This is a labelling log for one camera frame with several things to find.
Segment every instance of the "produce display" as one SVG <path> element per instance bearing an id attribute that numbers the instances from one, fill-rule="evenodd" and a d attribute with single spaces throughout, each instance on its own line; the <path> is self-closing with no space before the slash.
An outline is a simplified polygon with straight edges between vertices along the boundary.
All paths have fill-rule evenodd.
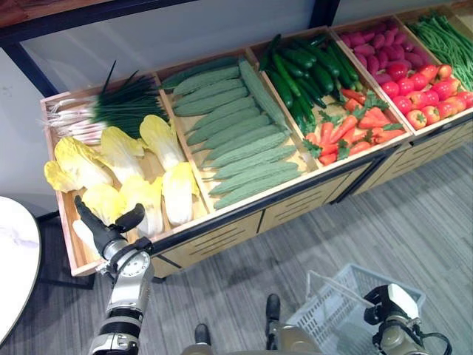
<path id="1" fill-rule="evenodd" d="M 98 95 L 68 98 L 48 109 L 45 124 L 52 127 L 59 138 L 73 137 L 88 145 L 99 144 L 102 131 L 110 126 L 139 138 L 140 124 L 146 115 L 155 114 L 168 120 L 157 100 L 153 77 L 136 78 L 137 72 L 134 72 L 117 89 L 109 88 L 115 64 Z"/>
<path id="2" fill-rule="evenodd" d="M 455 77 L 470 91 L 473 90 L 473 42 L 459 33 L 447 17 L 432 13 L 420 17 L 408 28 L 443 63 L 453 67 Z"/>
<path id="3" fill-rule="evenodd" d="M 209 192 L 218 198 L 214 208 L 300 176 L 296 163 L 280 161 L 296 147 L 287 144 L 284 113 L 251 65 L 225 57 L 195 68 L 165 79 L 163 88 L 172 89 L 172 109 L 180 119 L 198 116 L 185 132 L 186 143 L 194 155 L 204 154 L 201 170 L 214 172 L 203 180 L 220 182 Z"/>
<path id="4" fill-rule="evenodd" d="M 405 133 L 383 110 L 387 103 L 366 91 L 337 44 L 319 34 L 311 40 L 277 35 L 266 48 L 264 70 L 294 121 L 304 145 L 323 165 L 345 159 Z"/>
<path id="5" fill-rule="evenodd" d="M 342 41 L 381 85 L 414 129 L 422 129 L 472 106 L 472 92 L 452 77 L 452 67 L 431 64 L 394 21 L 381 22 Z"/>

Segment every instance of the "drawer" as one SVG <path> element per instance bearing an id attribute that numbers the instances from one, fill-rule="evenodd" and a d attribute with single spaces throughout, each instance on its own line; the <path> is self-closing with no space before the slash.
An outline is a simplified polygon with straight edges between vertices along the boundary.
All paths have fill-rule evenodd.
<path id="1" fill-rule="evenodd" d="M 267 207 L 262 218 L 261 226 L 259 227 L 259 232 L 272 229 L 279 224 L 288 222 L 289 220 L 320 207 L 326 202 L 329 202 L 329 200 L 335 199 L 343 192 L 343 189 L 340 191 L 339 187 L 344 185 L 344 182 L 350 178 L 350 175 L 354 173 L 353 180 L 356 179 L 363 170 L 367 168 L 367 165 L 352 170 L 351 172 L 347 172 L 339 177 L 335 177 L 326 183 L 322 183 L 296 196 L 289 197 L 287 200 Z"/>
<path id="2" fill-rule="evenodd" d="M 183 268 L 198 263 L 256 235 L 262 212 L 242 218 L 180 244 L 162 255 Z"/>

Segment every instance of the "basket handle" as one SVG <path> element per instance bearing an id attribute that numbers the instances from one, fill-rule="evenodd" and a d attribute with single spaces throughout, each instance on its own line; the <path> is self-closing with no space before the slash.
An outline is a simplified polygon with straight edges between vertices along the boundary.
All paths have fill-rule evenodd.
<path id="1" fill-rule="evenodd" d="M 353 301 L 359 302 L 363 304 L 367 308 L 374 307 L 375 305 L 372 304 L 370 301 L 365 300 L 363 297 L 360 297 L 357 293 L 355 293 L 353 290 L 350 290 L 349 288 L 343 286 L 341 283 L 336 282 L 334 279 L 326 276 L 322 276 L 319 273 L 309 270 L 307 272 L 307 282 L 306 282 L 306 291 L 305 291 L 305 301 L 308 302 L 310 300 L 310 279 L 311 275 L 314 277 L 319 277 L 323 279 L 331 288 L 333 288 L 335 291 L 339 292 L 340 294 L 344 295 L 347 298 L 350 298 Z"/>

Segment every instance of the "drawer handle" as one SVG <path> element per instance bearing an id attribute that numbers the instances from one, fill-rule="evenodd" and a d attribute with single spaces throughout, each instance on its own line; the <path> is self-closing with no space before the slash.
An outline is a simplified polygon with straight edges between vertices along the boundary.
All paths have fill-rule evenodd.
<path id="1" fill-rule="evenodd" d="M 220 244 L 221 242 L 225 242 L 226 240 L 229 240 L 230 238 L 233 238 L 233 237 L 237 236 L 238 234 L 243 233 L 244 231 L 245 230 L 242 229 L 241 231 L 238 231 L 237 233 L 233 233 L 232 235 L 229 235 L 226 238 L 223 238 L 223 239 L 221 239 L 221 240 L 219 240 L 219 241 L 217 241 L 217 242 L 215 242 L 215 243 L 213 243 L 209 246 L 204 246 L 203 248 L 197 249 L 197 250 L 193 251 L 192 253 L 190 253 L 190 255 L 200 253 L 201 251 L 206 250 L 208 248 L 211 248 L 212 246 L 216 246 L 217 244 Z"/>

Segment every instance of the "gray carpet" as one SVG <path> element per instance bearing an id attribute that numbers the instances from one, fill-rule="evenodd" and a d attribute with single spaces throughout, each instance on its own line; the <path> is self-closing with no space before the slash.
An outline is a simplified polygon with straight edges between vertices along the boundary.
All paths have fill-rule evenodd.
<path id="1" fill-rule="evenodd" d="M 423 290 L 423 330 L 445 333 L 454 354 L 473 354 L 472 161 L 473 146 L 462 146 L 154 284 L 140 354 L 179 354 L 199 322 L 217 352 L 262 348 L 266 296 L 280 295 L 287 319 L 304 302 L 307 270 L 332 276 L 347 263 Z M 57 221 L 44 233 L 61 247 Z M 50 263 L 66 262 L 54 253 Z M 85 354 L 109 292 L 101 278 L 93 291 L 39 284 L 0 354 Z M 429 345 L 442 354 L 440 342 Z"/>

